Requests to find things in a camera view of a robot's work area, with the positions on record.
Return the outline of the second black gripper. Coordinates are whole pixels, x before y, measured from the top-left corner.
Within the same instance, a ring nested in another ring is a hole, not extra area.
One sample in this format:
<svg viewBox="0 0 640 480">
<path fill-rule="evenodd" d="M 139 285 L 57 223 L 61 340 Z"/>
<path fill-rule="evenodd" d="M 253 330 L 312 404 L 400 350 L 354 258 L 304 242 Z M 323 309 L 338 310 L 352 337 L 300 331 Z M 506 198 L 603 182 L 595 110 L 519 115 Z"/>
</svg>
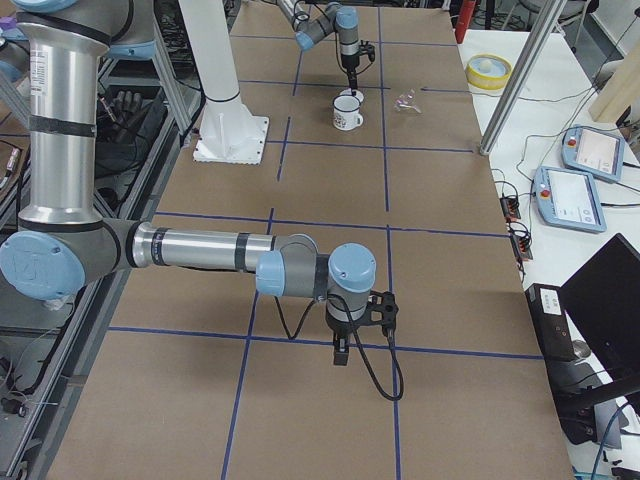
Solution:
<svg viewBox="0 0 640 480">
<path fill-rule="evenodd" d="M 353 329 L 348 321 L 336 319 L 331 314 L 325 316 L 328 327 L 333 332 L 333 365 L 347 366 L 349 360 L 349 338 Z"/>
</svg>

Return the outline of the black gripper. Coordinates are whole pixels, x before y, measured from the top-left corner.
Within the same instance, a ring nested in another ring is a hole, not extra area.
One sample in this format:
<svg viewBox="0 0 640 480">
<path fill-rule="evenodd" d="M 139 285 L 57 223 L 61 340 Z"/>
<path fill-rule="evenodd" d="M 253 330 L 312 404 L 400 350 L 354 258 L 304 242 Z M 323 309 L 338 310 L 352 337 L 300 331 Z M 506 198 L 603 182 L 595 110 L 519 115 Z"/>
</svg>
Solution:
<svg viewBox="0 0 640 480">
<path fill-rule="evenodd" d="M 358 92 L 357 68 L 360 65 L 360 54 L 339 54 L 340 64 L 346 71 L 350 94 L 356 96 Z"/>
</svg>

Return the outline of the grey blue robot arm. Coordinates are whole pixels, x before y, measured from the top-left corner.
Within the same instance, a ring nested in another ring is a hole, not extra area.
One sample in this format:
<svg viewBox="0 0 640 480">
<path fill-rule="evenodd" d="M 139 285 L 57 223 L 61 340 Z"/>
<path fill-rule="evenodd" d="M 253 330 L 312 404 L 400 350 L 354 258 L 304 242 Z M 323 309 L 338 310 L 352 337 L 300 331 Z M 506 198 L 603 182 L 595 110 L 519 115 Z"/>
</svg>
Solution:
<svg viewBox="0 0 640 480">
<path fill-rule="evenodd" d="M 342 68 L 348 75 L 356 74 L 362 44 L 359 38 L 359 17 L 354 7 L 330 2 L 312 19 L 304 9 L 304 1 L 277 0 L 275 5 L 294 31 L 301 51 L 306 52 L 329 35 L 335 34 Z"/>
</svg>

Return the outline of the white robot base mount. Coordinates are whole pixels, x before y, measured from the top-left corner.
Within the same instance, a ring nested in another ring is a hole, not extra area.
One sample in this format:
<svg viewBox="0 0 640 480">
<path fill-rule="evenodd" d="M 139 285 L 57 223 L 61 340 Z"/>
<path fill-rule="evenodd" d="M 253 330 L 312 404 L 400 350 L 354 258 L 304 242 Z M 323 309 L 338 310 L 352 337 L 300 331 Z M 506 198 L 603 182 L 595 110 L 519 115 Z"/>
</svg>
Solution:
<svg viewBox="0 0 640 480">
<path fill-rule="evenodd" d="M 253 115 L 243 103 L 223 3 L 179 5 L 206 100 L 194 159 L 260 164 L 269 119 Z"/>
</svg>

